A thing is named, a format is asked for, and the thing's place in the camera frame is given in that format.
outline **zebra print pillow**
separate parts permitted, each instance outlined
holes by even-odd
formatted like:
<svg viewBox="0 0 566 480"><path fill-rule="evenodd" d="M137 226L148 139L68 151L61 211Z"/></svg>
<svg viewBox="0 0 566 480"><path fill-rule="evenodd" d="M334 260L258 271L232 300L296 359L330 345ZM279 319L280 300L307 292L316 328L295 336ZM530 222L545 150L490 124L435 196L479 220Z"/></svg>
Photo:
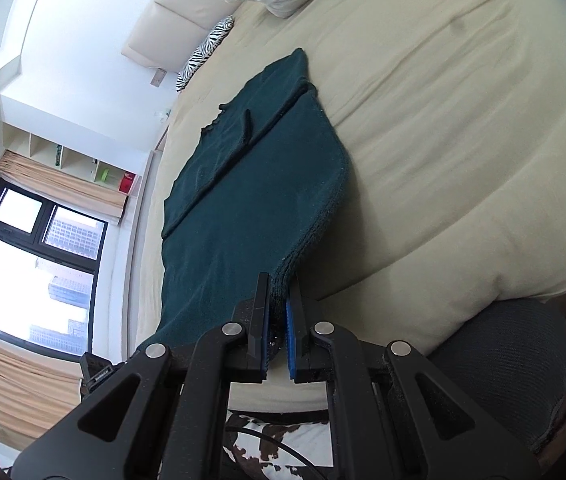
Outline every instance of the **zebra print pillow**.
<svg viewBox="0 0 566 480"><path fill-rule="evenodd" d="M207 35L207 38L201 43L196 50L189 56L189 59L183 69L176 76L176 91L180 92L188 86L189 80L194 73L203 66L217 46L225 39L234 27L234 16L223 18Z"/></svg>

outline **beige bed sheet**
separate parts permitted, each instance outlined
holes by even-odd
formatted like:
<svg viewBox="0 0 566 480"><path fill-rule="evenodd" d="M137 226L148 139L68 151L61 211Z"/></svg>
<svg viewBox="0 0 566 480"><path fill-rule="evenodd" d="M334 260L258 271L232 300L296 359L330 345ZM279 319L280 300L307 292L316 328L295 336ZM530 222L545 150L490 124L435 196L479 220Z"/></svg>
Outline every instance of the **beige bed sheet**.
<svg viewBox="0 0 566 480"><path fill-rule="evenodd" d="M141 268L137 343L161 308L163 200L199 131L297 46L354 167L300 270L326 316L429 352L493 300L566 291L566 0L313 0L288 20L243 4L175 106ZM283 355L231 407L325 407Z"/></svg>

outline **black window frame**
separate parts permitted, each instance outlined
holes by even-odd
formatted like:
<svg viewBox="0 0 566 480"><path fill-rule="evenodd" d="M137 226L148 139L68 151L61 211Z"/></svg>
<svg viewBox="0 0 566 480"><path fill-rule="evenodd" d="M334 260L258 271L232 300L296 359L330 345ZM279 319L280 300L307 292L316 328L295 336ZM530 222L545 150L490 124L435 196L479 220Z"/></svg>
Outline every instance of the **black window frame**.
<svg viewBox="0 0 566 480"><path fill-rule="evenodd" d="M0 178L0 203L8 190L13 190L19 194L41 202L41 208L32 227L31 233L26 233L16 227L0 221L0 241L9 244L13 247L26 251L29 254L40 256L46 260L55 262L71 269L80 270L93 275L92 291L90 293L90 309L88 312L88 326L87 326L87 351L92 352L92 337L94 331L94 302L96 299L96 284L99 276L99 267L101 264L101 257L103 254L103 244L105 242L105 235L108 228L108 222L95 218L80 211L73 210L71 207L59 204L53 200L49 200L36 193L29 192L15 184L6 182ZM75 212L87 218L103 223L103 232L99 243L99 250L95 260L78 254L70 253L63 249L59 249L45 243L44 239L48 233L50 223L54 218L54 214L58 208L67 209L68 211ZM23 340L9 333L0 331L0 339L9 342L13 345L25 348L26 350L36 352L47 357L55 359L62 359L65 361L78 362L81 356L61 352L52 348L47 348L29 341Z"/></svg>

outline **dark green towel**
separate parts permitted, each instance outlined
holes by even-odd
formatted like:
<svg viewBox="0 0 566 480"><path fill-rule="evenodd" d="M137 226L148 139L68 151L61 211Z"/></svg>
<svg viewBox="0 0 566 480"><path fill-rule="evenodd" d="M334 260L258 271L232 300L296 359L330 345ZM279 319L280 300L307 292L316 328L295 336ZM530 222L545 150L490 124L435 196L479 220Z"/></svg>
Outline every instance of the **dark green towel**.
<svg viewBox="0 0 566 480"><path fill-rule="evenodd" d="M290 279L345 188L349 158L295 50L251 79L201 132L165 200L163 310L142 347L195 342L271 275L284 329Z"/></svg>

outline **cabinet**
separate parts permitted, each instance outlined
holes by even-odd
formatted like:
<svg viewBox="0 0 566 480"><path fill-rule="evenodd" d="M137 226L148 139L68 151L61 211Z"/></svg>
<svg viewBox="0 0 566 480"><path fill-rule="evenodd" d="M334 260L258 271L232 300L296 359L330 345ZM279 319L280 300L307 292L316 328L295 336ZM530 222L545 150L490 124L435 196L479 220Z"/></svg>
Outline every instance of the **cabinet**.
<svg viewBox="0 0 566 480"><path fill-rule="evenodd" d="M3 123L3 144L6 150L40 162L62 173L75 176L99 186L130 192L130 181L136 175L112 164L71 150L51 140Z"/></svg>

